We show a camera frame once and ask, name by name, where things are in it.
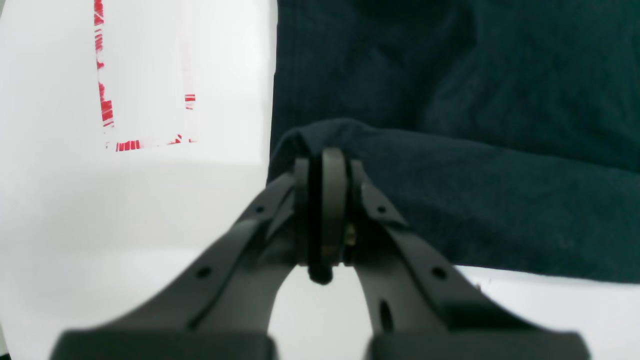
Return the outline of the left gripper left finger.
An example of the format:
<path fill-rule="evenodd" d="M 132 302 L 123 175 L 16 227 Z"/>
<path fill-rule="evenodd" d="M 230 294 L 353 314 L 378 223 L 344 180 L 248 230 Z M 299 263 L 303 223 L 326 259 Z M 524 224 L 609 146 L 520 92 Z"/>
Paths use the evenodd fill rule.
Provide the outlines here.
<path fill-rule="evenodd" d="M 165 289 L 123 316 L 69 330 L 53 360 L 276 360 L 275 297 L 311 264 L 310 161 L 271 182 L 240 218 Z"/>

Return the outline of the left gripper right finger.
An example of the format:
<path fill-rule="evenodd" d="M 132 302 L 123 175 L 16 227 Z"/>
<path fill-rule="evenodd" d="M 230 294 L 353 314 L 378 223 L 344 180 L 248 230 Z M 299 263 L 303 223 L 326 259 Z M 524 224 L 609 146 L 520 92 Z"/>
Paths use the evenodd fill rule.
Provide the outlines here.
<path fill-rule="evenodd" d="M 320 266 L 356 271 L 374 336 L 368 360 L 589 360 L 576 332 L 498 305 L 414 232 L 360 161 L 320 155 Z"/>

